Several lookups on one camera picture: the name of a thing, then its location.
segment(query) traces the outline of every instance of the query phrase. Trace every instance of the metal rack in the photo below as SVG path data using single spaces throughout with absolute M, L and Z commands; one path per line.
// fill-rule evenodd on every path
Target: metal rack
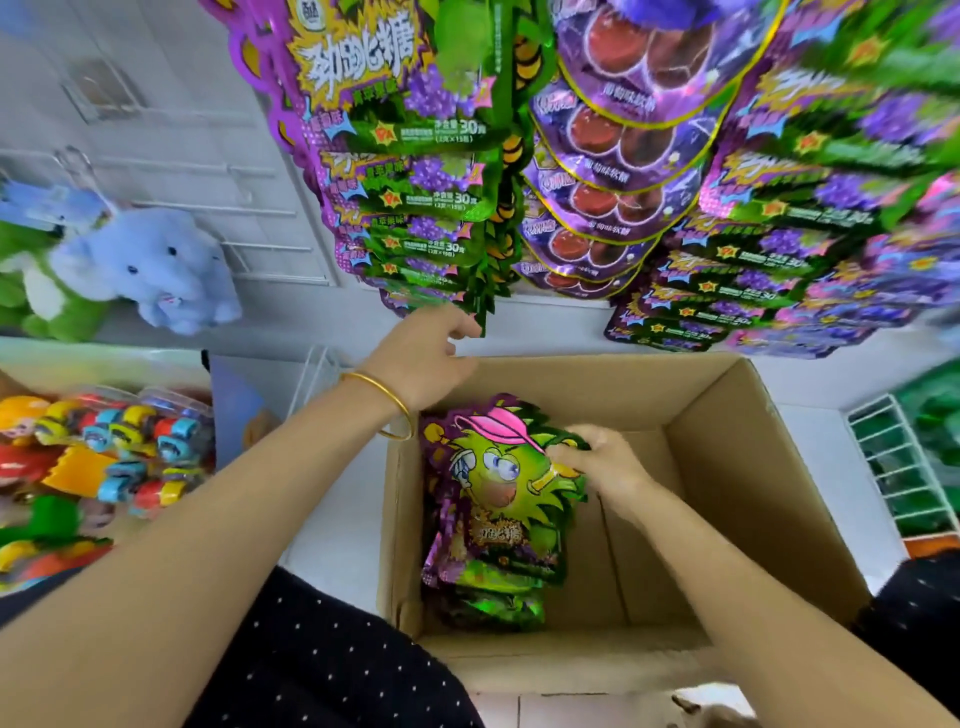
M 24 103 L 0 129 L 0 171 L 72 183 L 58 152 L 75 147 L 112 199 L 193 213 L 237 279 L 337 285 L 316 203 L 195 0 L 48 0 L 30 12 L 30 32 L 0 44 L 0 64 L 26 69 L 3 82 Z

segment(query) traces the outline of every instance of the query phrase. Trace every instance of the finger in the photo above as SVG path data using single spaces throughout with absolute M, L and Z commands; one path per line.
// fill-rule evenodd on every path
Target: finger
M 582 437 L 592 449 L 600 449 L 610 441 L 610 431 L 600 425 L 572 425 L 566 431 Z
M 568 468 L 589 475 L 590 465 L 594 462 L 596 453 L 572 448 L 569 445 L 551 445 L 546 449 L 546 456 L 559 465 L 566 465 Z

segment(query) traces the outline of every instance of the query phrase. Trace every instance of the cardboard box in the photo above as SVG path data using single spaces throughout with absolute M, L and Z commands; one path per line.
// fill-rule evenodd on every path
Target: cardboard box
M 510 392 L 560 425 L 626 433 L 650 474 L 796 593 L 848 623 L 869 599 L 780 415 L 731 353 L 483 358 L 437 409 Z M 452 631 L 425 614 L 422 463 L 416 440 L 387 460 L 378 608 L 476 692 L 638 692 L 726 677 L 645 538 L 594 495 L 577 506 L 568 577 L 546 590 L 546 628 Z

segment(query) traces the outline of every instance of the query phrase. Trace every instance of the purple candy bag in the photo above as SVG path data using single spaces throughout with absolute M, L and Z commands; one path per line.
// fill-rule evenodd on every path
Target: purple candy bag
M 530 104 L 544 149 L 580 182 L 611 192 L 643 192 L 681 175 L 706 153 L 730 105 L 731 88 L 669 129 L 625 127 L 601 116 L 558 76 Z
M 777 0 L 560 0 L 557 53 L 577 95 L 605 116 L 674 126 L 756 62 L 785 7 Z
M 611 245 L 567 230 L 540 199 L 527 190 L 520 234 L 534 257 L 561 276 L 598 283 L 633 270 L 653 250 L 655 242 Z
M 613 245 L 651 240 L 676 224 L 696 201 L 701 174 L 696 165 L 662 187 L 618 195 L 577 182 L 545 150 L 523 170 L 531 189 L 565 228 Z

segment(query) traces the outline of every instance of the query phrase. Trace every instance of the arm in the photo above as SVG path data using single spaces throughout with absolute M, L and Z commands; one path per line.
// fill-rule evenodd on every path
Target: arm
M 411 411 L 466 379 L 452 305 L 400 323 L 360 371 Z M 0 631 L 5 725 L 182 725 L 264 579 L 396 404 L 348 378 L 197 493 Z
M 604 503 L 650 540 L 765 728 L 956 728 L 923 688 L 654 482 L 617 432 L 570 430 L 592 451 L 547 454 L 586 473 Z

